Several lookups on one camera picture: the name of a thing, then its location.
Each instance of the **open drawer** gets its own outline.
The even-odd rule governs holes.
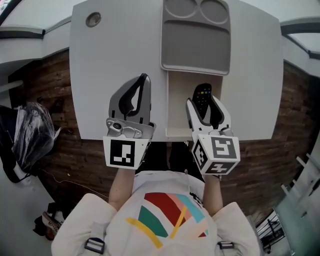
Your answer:
[[[192,130],[189,128],[186,102],[193,97],[195,88],[204,83],[211,84],[215,97],[220,99],[223,77],[211,74],[168,71],[167,73],[167,128],[168,141],[192,141]],[[210,107],[204,118],[209,123]]]

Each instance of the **black and white marker cube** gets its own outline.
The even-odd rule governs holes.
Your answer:
[[[198,134],[192,154],[201,174],[227,175],[240,162],[239,139]]]
[[[140,166],[150,139],[103,137],[104,156],[107,166],[136,170]]]

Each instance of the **round hole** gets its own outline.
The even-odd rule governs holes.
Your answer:
[[[101,21],[101,14],[99,12],[91,13],[85,20],[87,27],[92,28],[99,24]]]
[[[203,16],[210,22],[222,24],[228,20],[228,11],[219,1],[204,0],[200,8]]]
[[[118,130],[120,130],[122,128],[121,124],[117,123],[117,122],[113,123],[113,127],[118,129]]]
[[[165,9],[176,18],[191,17],[197,9],[195,0],[166,0]]]

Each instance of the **white table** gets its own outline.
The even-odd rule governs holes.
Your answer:
[[[247,3],[226,2],[231,19],[231,63],[219,98],[231,115],[235,136],[270,139],[283,82],[280,24]],[[160,68],[162,5],[162,0],[87,0],[73,8],[70,76],[82,139],[102,140],[108,131],[111,95],[141,73],[151,79],[151,121],[157,125],[153,140],[191,139],[186,127],[182,132],[186,137],[179,133],[175,139],[166,136],[169,90],[167,72]],[[93,12],[100,12],[102,19],[89,28],[85,20]]]

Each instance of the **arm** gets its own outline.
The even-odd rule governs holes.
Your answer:
[[[220,180],[216,176],[205,175],[204,181],[203,207],[212,217],[224,207],[221,196]]]
[[[109,204],[117,211],[131,197],[134,187],[135,171],[119,168],[109,193]]]

